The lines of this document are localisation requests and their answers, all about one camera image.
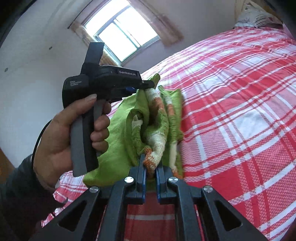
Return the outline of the person's left hand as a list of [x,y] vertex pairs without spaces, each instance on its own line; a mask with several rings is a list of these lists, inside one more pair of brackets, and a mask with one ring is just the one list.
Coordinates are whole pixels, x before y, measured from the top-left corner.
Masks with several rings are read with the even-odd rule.
[[[84,99],[79,99],[51,120],[45,129],[40,144],[37,147],[33,161],[33,169],[41,185],[52,191],[62,174],[72,170],[70,151],[70,126],[82,114],[88,112],[95,105],[97,95],[92,94]],[[106,139],[109,136],[108,127],[111,104],[105,102],[102,109],[103,115],[94,121],[94,131],[90,135],[92,147],[105,153],[108,149]]]

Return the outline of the dark left sleeve forearm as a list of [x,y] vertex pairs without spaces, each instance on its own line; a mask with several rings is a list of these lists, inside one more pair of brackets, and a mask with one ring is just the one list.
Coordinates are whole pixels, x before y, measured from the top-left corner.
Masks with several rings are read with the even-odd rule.
[[27,156],[1,184],[1,240],[29,240],[38,223],[64,207],[54,192],[36,175],[32,156]]

